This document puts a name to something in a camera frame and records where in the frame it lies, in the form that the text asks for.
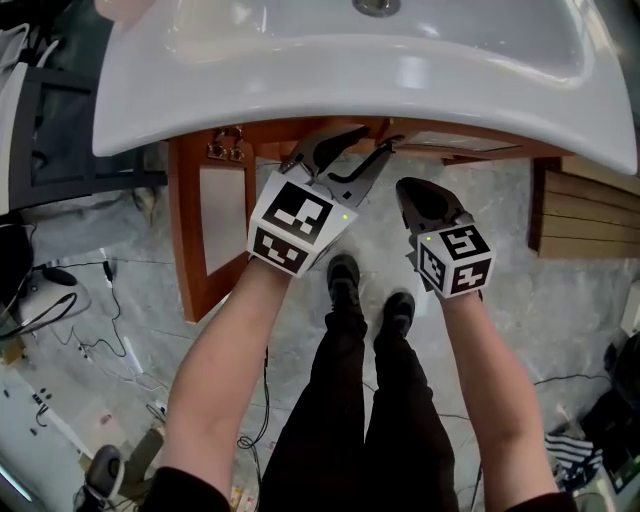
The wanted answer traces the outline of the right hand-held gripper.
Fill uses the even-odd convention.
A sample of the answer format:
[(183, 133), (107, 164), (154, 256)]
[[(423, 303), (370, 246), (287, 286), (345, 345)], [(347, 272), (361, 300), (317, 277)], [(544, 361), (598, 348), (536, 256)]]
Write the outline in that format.
[[(396, 197), (410, 232), (425, 232), (424, 221), (451, 226), (470, 217), (453, 192), (431, 181), (404, 177)], [(491, 278), (496, 254), (475, 222), (421, 233), (416, 245), (417, 271), (441, 298), (477, 292)]]

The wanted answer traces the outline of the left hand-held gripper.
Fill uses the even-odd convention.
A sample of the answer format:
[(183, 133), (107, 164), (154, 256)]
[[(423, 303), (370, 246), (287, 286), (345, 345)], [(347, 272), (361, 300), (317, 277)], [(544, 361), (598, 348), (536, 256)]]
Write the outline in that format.
[(253, 209), (250, 255), (294, 277), (303, 276), (358, 218), (357, 208), (394, 153), (385, 142), (351, 174), (318, 177), (348, 148), (368, 136), (367, 126), (336, 126), (309, 134), (273, 171)]

